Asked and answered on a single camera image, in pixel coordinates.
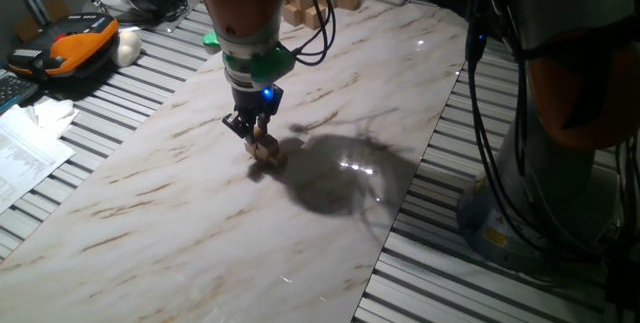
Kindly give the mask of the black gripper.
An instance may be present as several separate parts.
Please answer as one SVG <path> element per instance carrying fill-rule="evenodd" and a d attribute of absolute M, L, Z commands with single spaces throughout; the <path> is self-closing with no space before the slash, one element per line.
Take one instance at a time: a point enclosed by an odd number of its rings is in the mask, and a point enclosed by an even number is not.
<path fill-rule="evenodd" d="M 222 123 L 242 139 L 254 134 L 255 123 L 256 135 L 266 135 L 271 117 L 277 113 L 283 95 L 284 90 L 275 84 L 256 91 L 233 88 L 235 111 L 224 116 Z"/>

